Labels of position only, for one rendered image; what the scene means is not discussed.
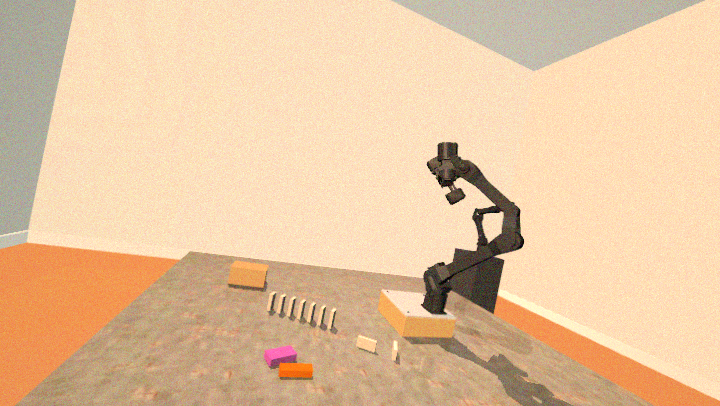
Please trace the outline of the pink rectangular block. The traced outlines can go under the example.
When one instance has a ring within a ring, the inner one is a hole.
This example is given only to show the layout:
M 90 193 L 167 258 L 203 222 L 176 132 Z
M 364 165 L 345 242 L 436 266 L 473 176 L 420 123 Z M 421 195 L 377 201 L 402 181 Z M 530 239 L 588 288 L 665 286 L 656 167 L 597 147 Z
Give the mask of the pink rectangular block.
M 269 366 L 275 366 L 280 363 L 286 363 L 296 360 L 297 353 L 290 346 L 283 346 L 273 349 L 265 350 L 264 358 L 268 362 Z

